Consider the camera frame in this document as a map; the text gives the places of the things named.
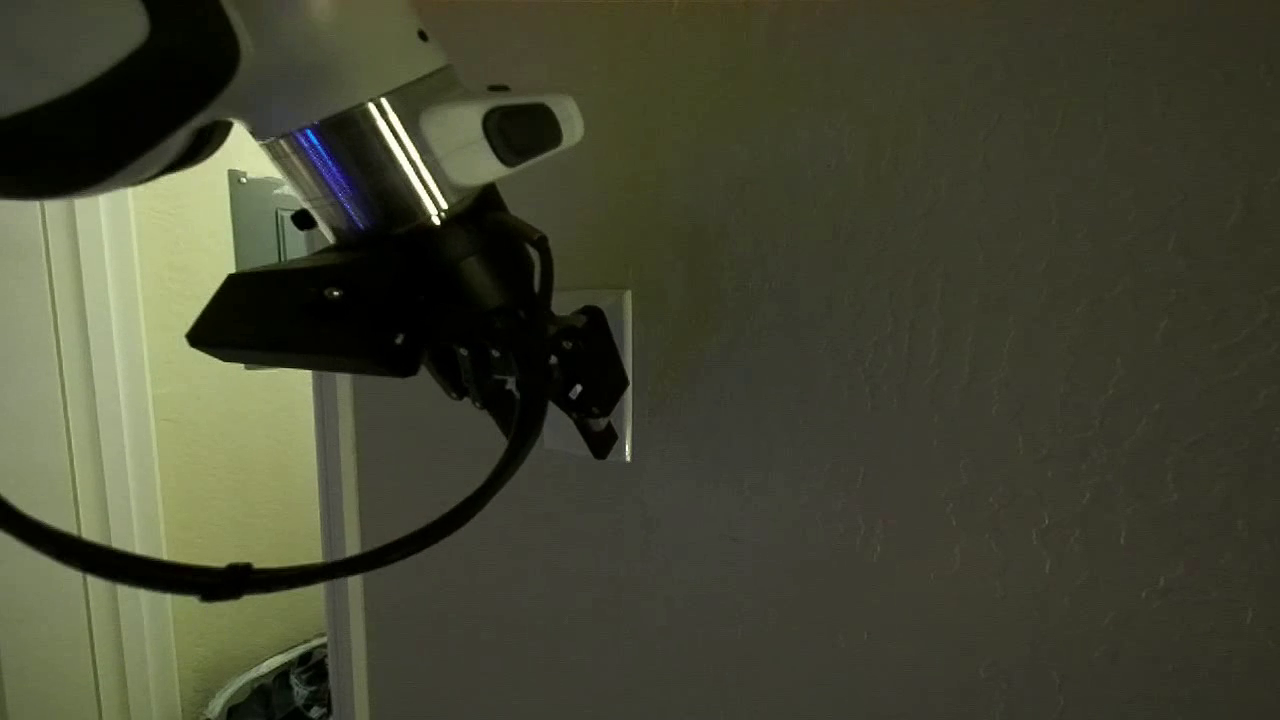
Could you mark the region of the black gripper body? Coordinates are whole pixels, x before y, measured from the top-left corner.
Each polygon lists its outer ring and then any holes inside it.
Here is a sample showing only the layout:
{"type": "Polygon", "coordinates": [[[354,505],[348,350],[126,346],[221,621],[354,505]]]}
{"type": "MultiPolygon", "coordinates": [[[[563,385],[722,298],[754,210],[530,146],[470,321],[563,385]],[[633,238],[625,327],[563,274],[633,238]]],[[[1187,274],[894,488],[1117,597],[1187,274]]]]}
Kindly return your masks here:
{"type": "Polygon", "coordinates": [[[497,186],[428,238],[425,366],[450,399],[470,399],[505,434],[519,421],[519,364],[553,309],[553,248],[497,186]]]}

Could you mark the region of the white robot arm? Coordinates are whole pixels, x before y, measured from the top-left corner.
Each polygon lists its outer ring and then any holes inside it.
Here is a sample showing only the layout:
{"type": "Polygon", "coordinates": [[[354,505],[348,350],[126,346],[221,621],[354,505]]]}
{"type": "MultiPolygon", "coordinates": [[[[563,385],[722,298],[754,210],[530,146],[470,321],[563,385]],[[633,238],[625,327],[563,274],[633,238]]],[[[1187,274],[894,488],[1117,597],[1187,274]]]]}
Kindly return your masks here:
{"type": "Polygon", "coordinates": [[[187,170],[253,136],[329,243],[228,274],[187,343],[253,366],[437,374],[517,421],[535,374],[617,448],[599,309],[553,309],[549,238],[498,182],[585,141],[560,93],[470,89],[413,0],[0,0],[0,197],[187,170]]]}

